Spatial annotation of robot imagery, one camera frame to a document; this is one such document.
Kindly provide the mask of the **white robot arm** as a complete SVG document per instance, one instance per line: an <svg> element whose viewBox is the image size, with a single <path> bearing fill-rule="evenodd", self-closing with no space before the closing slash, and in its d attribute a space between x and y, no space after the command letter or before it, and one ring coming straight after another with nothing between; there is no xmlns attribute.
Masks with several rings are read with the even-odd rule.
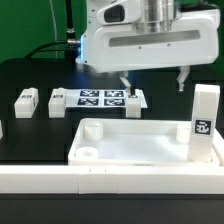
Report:
<svg viewBox="0 0 224 224"><path fill-rule="evenodd" d="M81 36L80 69L96 73L177 67L177 82L192 65L210 64L219 55L218 6L204 1L86 0L87 28Z"/></svg>

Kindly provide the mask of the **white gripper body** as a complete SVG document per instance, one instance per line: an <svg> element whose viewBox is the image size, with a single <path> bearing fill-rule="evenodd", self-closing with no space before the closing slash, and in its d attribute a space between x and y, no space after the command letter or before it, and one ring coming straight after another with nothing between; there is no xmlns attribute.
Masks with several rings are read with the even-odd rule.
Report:
<svg viewBox="0 0 224 224"><path fill-rule="evenodd" d="M184 12L162 33L91 23L83 35L83 64L98 73L210 64L219 54L219 25L217 9Z"/></svg>

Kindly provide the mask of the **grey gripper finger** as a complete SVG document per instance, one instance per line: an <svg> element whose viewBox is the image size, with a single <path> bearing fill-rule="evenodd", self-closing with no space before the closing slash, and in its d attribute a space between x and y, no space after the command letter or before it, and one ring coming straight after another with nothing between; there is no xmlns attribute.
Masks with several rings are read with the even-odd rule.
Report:
<svg viewBox="0 0 224 224"><path fill-rule="evenodd" d="M184 91L184 82L190 73L190 67L189 66L181 66L179 68L179 70L180 70L180 73L177 77L177 82L178 82L178 86L179 86L179 91L183 92Z"/></svg>
<svg viewBox="0 0 224 224"><path fill-rule="evenodd" d="M126 87L128 95L132 96L133 95L133 88L132 88L131 83L128 80L128 72L127 71L120 72L119 73L119 78L120 78L121 82L124 84L124 86Z"/></svg>

